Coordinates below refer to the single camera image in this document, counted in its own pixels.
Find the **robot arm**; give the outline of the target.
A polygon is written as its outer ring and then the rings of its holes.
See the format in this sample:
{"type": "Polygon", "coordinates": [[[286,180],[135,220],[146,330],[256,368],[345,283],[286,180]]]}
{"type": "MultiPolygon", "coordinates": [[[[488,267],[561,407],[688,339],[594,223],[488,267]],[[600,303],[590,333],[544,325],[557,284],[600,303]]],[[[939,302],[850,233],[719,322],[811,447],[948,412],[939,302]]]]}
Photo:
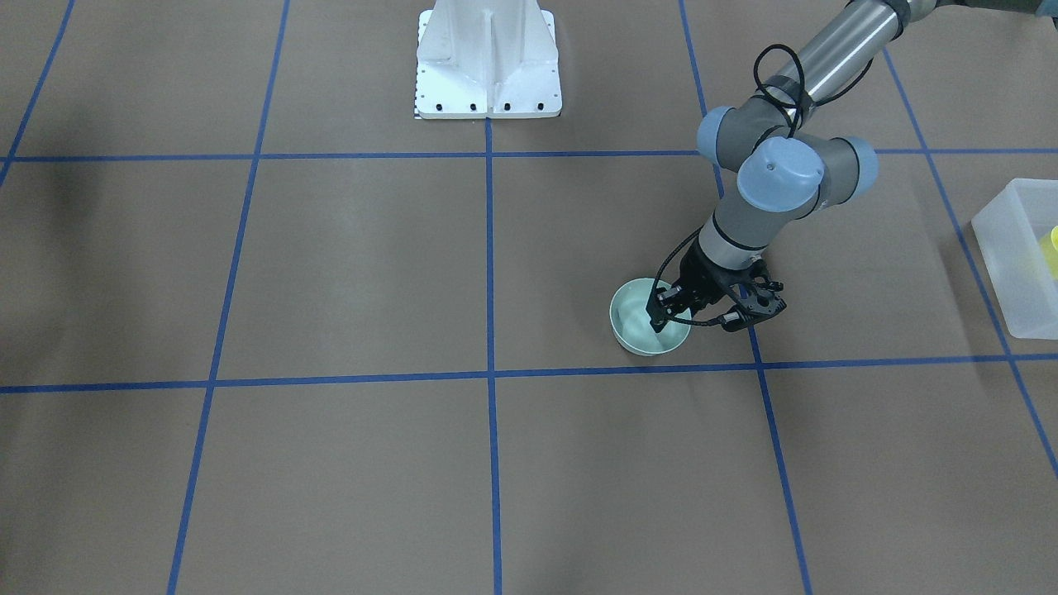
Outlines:
{"type": "Polygon", "coordinates": [[[651,331],[695,326],[698,313],[724,298],[731,308],[704,326],[740,331],[786,308],[765,251],[784,226],[867,193],[879,169],[865,140],[817,138],[804,126],[860,83],[884,46],[942,7],[941,1],[849,1],[803,49],[762,50],[789,61],[763,78],[756,58],[751,96],[738,107],[711,109],[699,125],[699,154],[736,174],[736,188],[673,251],[680,260],[677,281],[668,288],[660,278],[651,282],[651,331]]]}

